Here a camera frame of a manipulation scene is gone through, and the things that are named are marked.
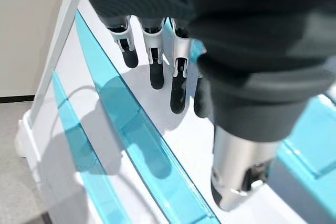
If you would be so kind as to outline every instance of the black rubber fingertip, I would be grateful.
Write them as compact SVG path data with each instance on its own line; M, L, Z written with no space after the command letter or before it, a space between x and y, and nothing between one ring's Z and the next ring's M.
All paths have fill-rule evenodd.
M181 72L177 77L173 77L170 108L175 114L182 113L185 107L186 80Z
M123 52L122 55L124 57L126 66L128 66L129 68L135 68L138 65L139 60L136 50L133 51L125 50L125 52Z
M163 65L155 61L149 65L151 85L154 89L161 89L163 87Z
M211 193L212 193L212 197L214 198L214 201L215 201L216 205L220 208L220 203L221 203L221 200L222 200L222 196L215 189L214 184L212 184L212 181L211 181Z
M208 103L204 94L204 79L199 77L197 80L195 99L194 99L194 111L199 118L206 118L209 116Z

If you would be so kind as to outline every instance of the white wall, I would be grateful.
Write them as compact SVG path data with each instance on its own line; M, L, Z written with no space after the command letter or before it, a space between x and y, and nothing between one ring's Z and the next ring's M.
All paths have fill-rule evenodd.
M35 94L62 0L0 0L0 97Z

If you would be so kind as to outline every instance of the blue plastic edge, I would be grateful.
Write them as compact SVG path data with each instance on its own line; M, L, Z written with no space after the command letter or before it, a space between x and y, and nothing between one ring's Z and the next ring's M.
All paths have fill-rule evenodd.
M132 223L93 150L57 74L54 72L52 75L58 113L73 162L102 222Z
M170 223L220 223L83 17L76 29L100 101L126 153Z

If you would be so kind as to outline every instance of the silver metal cylinder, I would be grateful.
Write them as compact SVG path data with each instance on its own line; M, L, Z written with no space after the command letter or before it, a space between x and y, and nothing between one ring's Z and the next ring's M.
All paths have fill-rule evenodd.
M120 33L115 33L110 30L110 33L112 34L114 42L118 44L122 52L125 52L125 50L121 46L121 43L120 43L121 39L127 40L127 44L129 46L130 51L133 51L135 49L134 41L133 41L133 32L132 32L132 27L130 24L130 16L127 17L127 27L125 31L122 31Z
M216 126L211 182L214 199L222 210L236 208L266 182L279 143L253 142Z

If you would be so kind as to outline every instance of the gray floor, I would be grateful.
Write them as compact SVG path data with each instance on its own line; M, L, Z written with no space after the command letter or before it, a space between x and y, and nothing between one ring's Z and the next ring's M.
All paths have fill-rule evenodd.
M45 212L25 158L14 147L18 120L31 102L0 104L0 224L42 224Z

